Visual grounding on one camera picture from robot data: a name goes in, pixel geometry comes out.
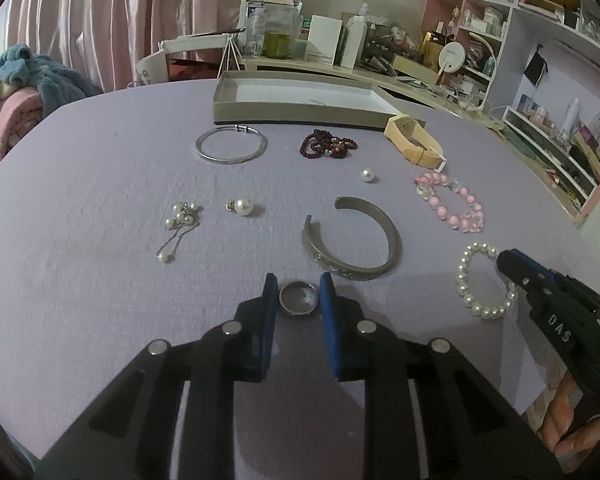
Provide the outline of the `person's right hand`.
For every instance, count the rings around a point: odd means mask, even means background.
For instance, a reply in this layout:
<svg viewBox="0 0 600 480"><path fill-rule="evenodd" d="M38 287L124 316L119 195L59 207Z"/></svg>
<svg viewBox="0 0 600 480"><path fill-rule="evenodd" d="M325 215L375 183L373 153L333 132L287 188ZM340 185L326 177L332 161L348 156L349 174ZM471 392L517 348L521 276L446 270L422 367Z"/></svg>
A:
<svg viewBox="0 0 600 480"><path fill-rule="evenodd" d="M575 472L600 440L600 415L594 416L584 426L568 434L574 419L571 397L579 390L569 372L562 376L548 404L538 436L545 447L557 458L565 458L562 471Z"/></svg>

